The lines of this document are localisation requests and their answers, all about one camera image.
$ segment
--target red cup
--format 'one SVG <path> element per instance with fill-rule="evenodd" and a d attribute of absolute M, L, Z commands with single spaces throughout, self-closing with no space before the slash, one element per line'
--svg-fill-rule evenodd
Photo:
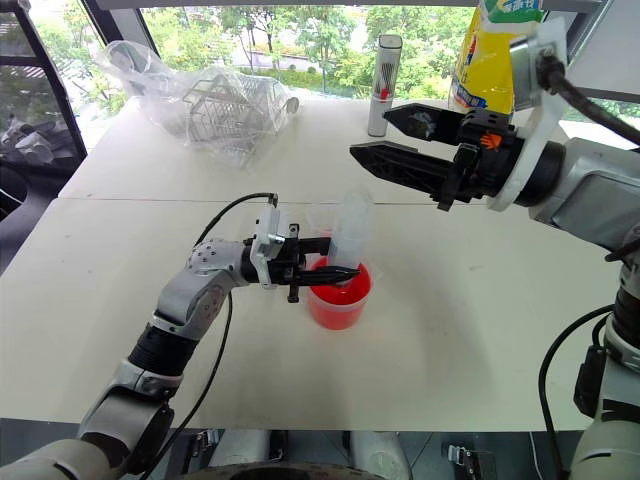
<path fill-rule="evenodd" d="M 311 270 L 327 265 L 327 257 L 320 257 Z M 344 330 L 352 326 L 364 309 L 373 287 L 373 279 L 365 265 L 358 267 L 360 275 L 347 285 L 317 285 L 309 288 L 307 305 L 313 318 L 329 330 Z"/>

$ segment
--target black cable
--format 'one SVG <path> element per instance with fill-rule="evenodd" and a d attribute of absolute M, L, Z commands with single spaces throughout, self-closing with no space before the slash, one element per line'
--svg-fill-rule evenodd
<path fill-rule="evenodd" d="M 556 469 L 557 478 L 566 478 L 566 471 L 564 470 L 564 466 L 562 464 L 562 457 L 560 455 L 560 448 L 558 447 L 558 437 L 556 434 L 555 427 L 553 426 L 553 419 L 551 418 L 551 411 L 549 410 L 549 402 L 547 400 L 547 373 L 549 371 L 549 366 L 551 365 L 551 360 L 553 360 L 554 355 L 560 348 L 560 345 L 571 335 L 575 330 L 577 330 L 580 326 L 585 323 L 593 320 L 600 315 L 604 315 L 605 313 L 609 313 L 613 310 L 613 305 L 608 305 L 606 307 L 598 308 L 586 315 L 580 317 L 578 320 L 573 322 L 567 328 L 565 328 L 558 338 L 556 338 L 547 353 L 544 356 L 544 360 L 542 360 L 542 365 L 540 365 L 540 372 L 538 374 L 538 395 L 540 397 L 540 407 L 542 408 L 542 415 L 544 417 L 544 424 L 547 429 L 547 435 L 549 437 L 549 446 L 551 448 L 551 455 L 553 458 L 553 463 Z"/>
<path fill-rule="evenodd" d="M 218 350 L 218 357 L 216 358 L 216 362 L 213 365 L 213 369 L 209 374 L 209 379 L 207 380 L 207 384 L 204 386 L 202 393 L 198 397 L 198 400 L 196 401 L 196 403 L 191 408 L 191 411 L 189 411 L 187 416 L 184 417 L 184 420 L 182 420 L 180 425 L 178 425 L 178 427 L 174 430 L 174 432 L 171 434 L 169 439 L 162 446 L 158 454 L 151 461 L 151 463 L 149 464 L 149 467 L 142 474 L 139 480 L 147 480 L 151 476 L 151 473 L 153 472 L 153 470 L 158 466 L 158 463 L 160 463 L 160 460 L 162 460 L 162 457 L 166 455 L 166 453 L 174 444 L 178 436 L 183 432 L 183 430 L 187 426 L 187 423 L 189 423 L 189 421 L 195 415 L 196 411 L 198 411 L 198 408 L 200 408 L 200 405 L 202 405 L 202 402 L 204 401 L 205 397 L 207 396 L 207 393 L 209 392 L 209 388 L 211 387 L 211 384 L 213 383 L 213 379 L 216 376 L 216 372 L 218 371 L 218 367 L 220 366 L 220 361 L 222 360 L 222 354 L 224 353 L 225 346 L 227 345 L 227 337 L 229 336 L 229 326 L 231 325 L 231 316 L 233 315 L 233 297 L 231 296 L 231 292 L 229 292 L 229 295 L 227 296 L 227 298 L 229 299 L 229 301 L 227 302 L 229 305 L 228 311 L 227 311 L 227 324 L 224 327 L 222 342 L 220 343 L 220 349 Z"/>
<path fill-rule="evenodd" d="M 591 330 L 591 341 L 597 347 L 601 347 L 602 346 L 600 344 L 600 332 L 602 331 L 604 326 L 607 324 L 607 317 L 608 317 L 608 315 L 605 315 L 600 320 L 598 320 L 598 323 L 596 323 L 593 326 L 593 330 Z"/>
<path fill-rule="evenodd" d="M 216 226 L 216 224 L 220 221 L 220 219 L 224 216 L 225 213 L 227 213 L 229 210 L 231 210 L 233 207 L 235 207 L 239 203 L 245 202 L 247 200 L 251 200 L 253 198 L 268 198 L 269 201 L 271 201 L 271 203 L 274 206 L 277 206 L 277 203 L 278 203 L 278 195 L 277 194 L 275 194 L 275 193 L 264 193 L 264 192 L 252 193 L 250 195 L 245 195 L 244 197 L 240 197 L 237 200 L 234 200 L 229 205 L 224 207 L 220 211 L 220 213 L 218 213 L 215 217 L 213 217 L 213 219 L 207 224 L 207 226 L 204 228 L 204 230 L 200 234 L 200 237 L 198 237 L 198 240 L 196 241 L 194 246 L 198 245 L 200 242 L 202 242 L 206 238 L 207 234 L 211 231 L 211 229 L 213 227 Z M 207 380 L 207 384 L 204 386 L 204 389 L 202 390 L 202 393 L 198 397 L 198 400 L 196 400 L 196 403 L 193 405 L 193 407 L 191 408 L 191 410 L 189 411 L 187 416 L 184 418 L 184 420 L 182 420 L 182 423 L 180 423 L 180 425 L 178 425 L 178 427 L 174 430 L 174 432 L 171 434 L 169 439 L 162 446 L 162 448 L 160 449 L 158 454 L 149 463 L 149 467 L 142 474 L 142 476 L 139 478 L 139 480 L 147 480 L 151 476 L 151 473 L 158 466 L 158 463 L 160 463 L 160 460 L 162 460 L 162 457 L 164 457 L 166 455 L 166 453 L 169 451 L 171 446 L 175 443 L 175 441 L 178 438 L 178 436 L 184 431 L 184 429 L 187 426 L 187 424 L 189 423 L 189 421 L 193 418 L 195 413 L 198 411 L 198 408 L 200 408 L 200 405 L 202 405 L 202 402 L 204 401 L 205 397 L 207 396 L 207 393 L 209 392 L 209 388 L 211 388 L 211 384 L 213 383 L 213 379 L 215 378 L 216 372 L 218 371 L 218 367 L 220 366 L 220 361 L 222 360 L 222 354 L 224 353 L 224 349 L 225 349 L 225 347 L 227 345 L 227 337 L 229 335 L 229 326 L 231 325 L 231 317 L 233 315 L 233 297 L 231 296 L 231 292 L 229 292 L 227 298 L 229 299 L 229 301 L 227 302 L 229 304 L 228 311 L 227 311 L 227 323 L 226 323 L 226 325 L 224 327 L 224 333 L 222 335 L 222 342 L 220 343 L 220 349 L 218 350 L 218 357 L 216 358 L 216 361 L 215 361 L 215 363 L 213 365 L 213 369 L 211 370 L 211 373 L 209 374 L 209 379 Z"/>
<path fill-rule="evenodd" d="M 604 257 L 606 262 L 615 262 L 617 260 L 623 260 L 627 255 L 640 250 L 640 238 L 636 238 L 634 241 L 627 243 Z"/>
<path fill-rule="evenodd" d="M 205 227 L 204 231 L 200 234 L 200 237 L 198 237 L 198 240 L 196 241 L 195 244 L 198 245 L 200 242 L 202 242 L 205 239 L 205 237 L 208 235 L 211 229 L 215 227 L 215 225 L 220 221 L 220 219 L 224 216 L 225 213 L 227 213 L 229 210 L 231 210 L 233 207 L 235 207 L 239 203 L 246 202 L 247 200 L 251 200 L 253 198 L 268 198 L 273 203 L 274 206 L 277 206 L 277 202 L 278 202 L 277 194 L 267 193 L 267 192 L 252 193 L 250 195 L 245 195 L 244 197 L 240 197 L 237 200 L 234 200 L 229 205 L 224 207 L 220 211 L 220 213 L 218 213 L 218 215 L 213 217 L 213 219 Z"/>
<path fill-rule="evenodd" d="M 585 117 L 640 146 L 640 131 L 585 97 L 580 90 L 567 80 L 563 71 L 550 71 L 546 78 L 551 89 Z"/>
<path fill-rule="evenodd" d="M 191 459 L 193 458 L 192 454 L 197 441 L 197 435 L 191 437 L 189 444 L 187 445 L 187 453 L 182 459 L 182 468 L 180 468 L 180 475 L 186 475 L 187 473 L 189 473 L 189 468 L 191 467 Z"/>

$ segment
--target wire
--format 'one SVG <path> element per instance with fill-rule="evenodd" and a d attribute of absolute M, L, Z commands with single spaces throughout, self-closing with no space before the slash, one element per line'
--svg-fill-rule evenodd
<path fill-rule="evenodd" d="M 213 219 L 207 224 L 207 226 L 204 228 L 204 230 L 200 234 L 200 237 L 198 237 L 198 240 L 196 241 L 194 246 L 198 245 L 200 242 L 202 242 L 205 239 L 207 234 L 211 231 L 211 229 L 213 227 L 216 226 L 216 224 L 220 221 L 220 219 L 224 216 L 225 213 L 227 213 L 229 210 L 231 210 L 233 207 L 235 207 L 239 203 L 245 202 L 247 200 L 251 200 L 253 198 L 268 198 L 269 201 L 274 206 L 276 206 L 277 203 L 278 203 L 278 195 L 277 194 L 275 194 L 275 193 L 262 193 L 262 192 L 261 193 L 252 193 L 250 195 L 245 195 L 244 197 L 240 197 L 237 200 L 234 200 L 229 205 L 227 205 L 222 210 L 220 210 L 220 213 L 218 213 L 215 217 L 213 217 Z M 207 396 L 207 393 L 209 392 L 209 388 L 211 388 L 211 384 L 213 383 L 213 379 L 215 378 L 216 373 L 218 372 L 218 367 L 220 366 L 220 361 L 222 360 L 222 354 L 224 353 L 224 349 L 225 349 L 225 347 L 227 345 L 227 337 L 229 336 L 229 327 L 231 325 L 231 317 L 233 316 L 233 297 L 231 296 L 231 292 L 229 292 L 229 294 L 227 295 L 227 298 L 229 299 L 229 301 L 227 302 L 228 305 L 229 305 L 228 311 L 227 311 L 227 323 L 226 323 L 226 325 L 224 327 L 224 333 L 222 335 L 222 342 L 220 343 L 220 349 L 218 350 L 218 357 L 216 358 L 216 361 L 215 361 L 215 363 L 213 365 L 213 369 L 211 370 L 211 373 L 209 374 L 209 379 L 207 380 L 207 383 L 204 386 L 204 389 L 202 390 L 202 393 L 198 397 L 198 400 L 196 400 L 196 403 L 193 405 L 193 407 L 191 408 L 191 410 L 189 411 L 187 416 L 184 418 L 184 420 L 182 420 L 180 425 L 178 425 L 178 427 L 174 430 L 174 432 L 171 434 L 169 439 L 162 446 L 162 448 L 160 449 L 158 454 L 149 463 L 149 467 L 147 467 L 147 470 L 142 474 L 142 476 L 139 478 L 139 480 L 147 480 L 149 477 L 151 477 L 151 473 L 153 472 L 153 470 L 158 466 L 158 464 L 160 463 L 160 460 L 162 460 L 162 457 L 164 457 L 166 455 L 166 453 L 169 451 L 171 446 L 175 443 L 175 441 L 178 438 L 178 436 L 183 432 L 183 430 L 185 429 L 185 427 L 187 426 L 189 421 L 193 418 L 195 413 L 198 411 L 198 408 L 200 408 L 200 405 L 202 405 L 202 402 L 204 401 L 205 397 Z"/>
<path fill-rule="evenodd" d="M 542 364 L 540 365 L 540 372 L 538 373 L 538 395 L 540 397 L 540 407 L 542 408 L 542 416 L 544 417 L 544 424 L 547 430 L 547 435 L 549 437 L 549 447 L 551 448 L 551 456 L 553 458 L 557 478 L 564 478 L 566 472 L 562 464 L 562 456 L 560 455 L 560 448 L 558 447 L 558 437 L 555 427 L 553 426 L 553 419 L 551 418 L 551 411 L 549 410 L 549 402 L 547 400 L 546 384 L 549 366 L 551 365 L 551 360 L 553 360 L 554 355 L 560 348 L 560 345 L 562 345 L 562 343 L 569 337 L 569 335 L 571 335 L 579 327 L 589 322 L 590 320 L 593 320 L 600 315 L 604 315 L 605 313 L 609 313 L 612 310 L 613 305 L 607 305 L 606 307 L 598 308 L 597 310 L 589 312 L 586 315 L 580 317 L 578 320 L 565 328 L 562 333 L 558 335 L 558 337 L 553 341 L 553 343 L 549 347 L 549 350 L 547 350 L 544 359 L 542 360 Z"/>
<path fill-rule="evenodd" d="M 22 205 L 24 203 L 22 200 L 18 200 L 16 197 L 11 195 L 10 193 L 7 193 L 5 190 L 3 190 L 1 188 L 0 188 L 0 193 L 3 194 L 8 199 L 13 200 L 14 202 L 16 202 L 18 205 Z"/>
<path fill-rule="evenodd" d="M 540 473 L 540 465 L 538 465 L 538 452 L 536 451 L 536 442 L 533 440 L 533 433 L 529 432 L 529 440 L 531 440 L 531 453 L 533 454 L 533 466 L 536 467 L 538 480 L 544 480 Z"/>
<path fill-rule="evenodd" d="M 617 260 L 624 260 L 624 257 L 640 250 L 640 238 L 636 238 L 632 242 L 620 247 L 604 257 L 605 262 L 615 262 Z"/>
<path fill-rule="evenodd" d="M 604 326 L 607 324 L 607 317 L 608 315 L 605 315 L 604 317 L 602 317 L 600 320 L 598 320 L 598 323 L 596 323 L 593 326 L 593 330 L 591 330 L 591 341 L 593 342 L 594 345 L 596 345 L 597 347 L 602 346 L 600 344 L 600 331 L 604 328 Z"/>
<path fill-rule="evenodd" d="M 418 463 L 418 460 L 420 460 L 420 457 L 424 453 L 424 449 L 427 448 L 427 445 L 429 445 L 429 442 L 431 441 L 432 438 L 433 438 L 433 432 L 431 432 L 429 434 L 427 439 L 424 441 L 424 444 L 422 445 L 422 448 L 420 449 L 420 451 L 416 455 L 416 458 L 414 458 L 413 462 L 411 462 L 411 465 L 409 465 L 409 470 L 411 470 L 412 472 L 413 472 L 413 467 L 415 467 L 416 463 Z"/>
<path fill-rule="evenodd" d="M 274 204 L 274 206 L 276 206 L 276 204 L 278 202 L 278 195 L 277 194 L 275 194 L 275 193 L 266 193 L 266 192 L 252 193 L 250 195 L 245 195 L 244 197 L 240 197 L 237 200 L 234 200 L 229 205 L 224 207 L 220 211 L 220 213 L 218 213 L 218 215 L 213 217 L 213 219 L 209 222 L 209 224 L 205 227 L 203 232 L 200 234 L 200 237 L 198 237 L 198 240 L 196 241 L 195 244 L 197 245 L 197 244 L 199 244 L 200 242 L 202 242 L 205 239 L 205 237 L 209 234 L 211 229 L 216 226 L 216 224 L 220 221 L 220 219 L 224 216 L 225 213 L 227 213 L 229 210 L 231 210 L 233 207 L 235 207 L 239 203 L 246 202 L 247 200 L 251 200 L 253 198 L 268 198 Z"/>
<path fill-rule="evenodd" d="M 345 454 L 344 452 L 344 448 L 340 448 L 338 447 L 338 445 L 335 444 L 335 442 L 331 439 L 331 437 L 329 436 L 329 434 L 327 432 L 322 432 L 324 434 L 324 436 L 326 437 L 326 439 L 329 441 L 329 443 L 333 446 L 333 448 L 335 448 L 338 453 L 340 454 L 340 456 L 342 458 L 344 458 L 346 460 L 347 463 L 349 463 L 349 457 L 347 454 Z"/>
<path fill-rule="evenodd" d="M 169 439 L 162 446 L 158 454 L 151 461 L 151 463 L 149 464 L 149 467 L 144 472 L 144 474 L 140 477 L 139 480 L 147 480 L 151 476 L 151 473 L 153 472 L 153 470 L 158 466 L 158 463 L 160 463 L 160 460 L 162 460 L 162 457 L 166 455 L 166 453 L 174 444 L 178 436 L 182 433 L 182 431 L 185 429 L 189 421 L 193 418 L 195 413 L 198 411 L 198 408 L 200 408 L 200 405 L 202 405 L 202 402 L 207 396 L 207 393 L 209 392 L 209 388 L 213 383 L 213 379 L 215 378 L 216 373 L 218 372 L 218 367 L 220 366 L 220 361 L 222 360 L 222 354 L 224 353 L 224 349 L 227 345 L 227 337 L 229 336 L 229 326 L 231 325 L 231 317 L 233 315 L 233 297 L 231 296 L 231 292 L 229 292 L 229 294 L 227 295 L 227 298 L 228 298 L 227 303 L 229 305 L 227 310 L 227 324 L 224 327 L 222 342 L 220 343 L 220 349 L 218 350 L 218 357 L 216 358 L 216 362 L 213 365 L 213 369 L 209 374 L 209 379 L 207 380 L 207 384 L 204 386 L 202 393 L 198 397 L 198 400 L 196 400 L 196 403 L 193 405 L 193 408 L 191 408 L 191 411 L 187 414 L 186 417 L 184 417 L 184 420 L 182 420 L 182 423 L 180 423 L 180 425 L 178 425 L 178 427 L 174 430 L 174 432 L 171 434 Z"/>
<path fill-rule="evenodd" d="M 640 131 L 585 97 L 580 90 L 567 80 L 563 71 L 550 71 L 547 75 L 547 81 L 553 91 L 558 93 L 569 105 L 585 117 L 640 146 Z"/>

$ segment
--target green foliage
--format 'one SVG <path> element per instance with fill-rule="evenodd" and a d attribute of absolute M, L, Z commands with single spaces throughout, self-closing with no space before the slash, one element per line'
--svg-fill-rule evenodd
<path fill-rule="evenodd" d="M 147 27 L 162 61 L 176 70 L 194 71 L 216 61 L 231 63 L 233 42 L 222 27 L 213 23 L 215 11 L 187 13 L 183 7 L 151 8 L 145 11 Z"/>
<path fill-rule="evenodd" d="M 0 70 L 0 132 L 9 128 L 9 116 L 30 124 L 55 120 L 59 107 L 46 78 L 25 78 L 18 67 Z"/>
<path fill-rule="evenodd" d="M 273 41 L 273 52 L 269 52 L 268 44 L 259 42 L 255 44 L 253 51 L 260 53 L 278 53 L 280 55 L 292 55 L 294 57 L 304 56 L 304 48 L 298 45 L 285 45 L 278 41 L 277 38 Z"/>
<path fill-rule="evenodd" d="M 27 37 L 25 37 L 13 13 L 0 13 L 0 26 L 2 27 L 3 55 L 33 55 Z"/>
<path fill-rule="evenodd" d="M 66 0 L 63 19 L 64 27 L 50 20 L 36 25 L 56 68 L 80 90 L 84 102 L 96 102 L 109 113 L 118 112 L 126 94 L 91 60 L 90 50 L 102 46 L 77 0 Z"/>
<path fill-rule="evenodd" d="M 368 97 L 371 95 L 375 62 L 372 52 L 349 51 L 338 61 L 333 76 L 340 85 L 353 88 L 356 97 Z"/>
<path fill-rule="evenodd" d="M 348 52 L 356 22 L 346 15 L 343 6 L 303 5 L 296 8 L 295 18 L 296 42 L 312 62 L 320 64 L 326 92 L 326 74 Z"/>
<path fill-rule="evenodd" d="M 314 92 L 323 92 L 322 86 L 322 74 L 298 72 L 290 70 L 275 70 L 275 69 L 260 69 L 255 70 L 253 73 L 249 68 L 240 68 L 242 73 L 247 75 L 258 75 L 262 77 L 276 78 L 284 85 L 293 88 L 304 88 L 306 90 L 312 90 Z M 354 97 L 356 91 L 352 87 L 341 85 L 337 79 L 331 75 L 326 79 L 326 91 L 325 93 L 330 95 L 336 95 L 339 97 Z"/>
<path fill-rule="evenodd" d="M 276 6 L 245 6 L 245 7 L 222 7 L 219 9 L 219 16 L 222 27 L 226 32 L 235 35 L 249 61 L 253 70 L 253 51 L 265 52 L 263 48 L 257 48 L 254 30 L 264 32 L 267 36 L 267 49 L 272 59 L 275 69 L 283 55 L 282 44 L 277 42 L 280 31 L 289 23 L 287 10 Z M 243 37 L 247 32 L 249 41 L 245 45 Z"/>
<path fill-rule="evenodd" d="M 459 7 L 374 6 L 367 12 L 368 48 L 348 52 L 337 63 L 334 75 L 357 96 L 371 91 L 378 36 L 402 36 L 403 49 L 396 96 L 447 98 L 458 50 L 471 22 L 473 9 Z"/>
<path fill-rule="evenodd" d="M 609 113 L 612 113 L 613 115 L 616 115 L 618 117 L 622 117 L 623 119 L 625 117 L 627 117 L 627 119 L 640 119 L 640 104 L 619 102 L 616 100 L 603 100 L 600 98 L 592 98 L 591 100 L 607 110 Z M 592 120 L 585 117 L 574 108 L 569 108 L 567 110 L 563 117 L 563 120 L 593 123 Z"/>

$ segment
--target floor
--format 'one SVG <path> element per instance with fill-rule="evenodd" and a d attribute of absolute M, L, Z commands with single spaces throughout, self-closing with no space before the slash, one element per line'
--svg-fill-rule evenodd
<path fill-rule="evenodd" d="M 77 425 L 52 422 L 0 419 L 0 465 L 17 460 L 42 445 L 75 435 Z M 176 442 L 171 453 L 156 469 L 152 478 L 171 478 L 179 473 L 183 464 L 190 435 L 187 432 Z M 561 432 L 560 445 L 565 463 L 571 460 L 580 432 Z M 400 443 L 411 465 L 414 479 L 462 480 L 469 478 L 461 469 L 454 467 L 443 456 L 449 444 L 465 446 L 475 450 L 492 452 L 495 455 L 496 478 L 518 480 L 540 480 L 536 473 L 533 451 L 528 432 L 516 433 L 430 433 L 401 432 Z M 551 459 L 544 433 L 533 434 L 538 464 L 543 479 L 552 479 Z M 286 460 L 290 462 L 313 462 L 348 465 L 348 453 L 342 446 L 340 431 L 290 431 Z M 208 456 L 195 458 L 191 471 L 206 465 Z M 135 479 L 135 476 L 124 477 Z"/>

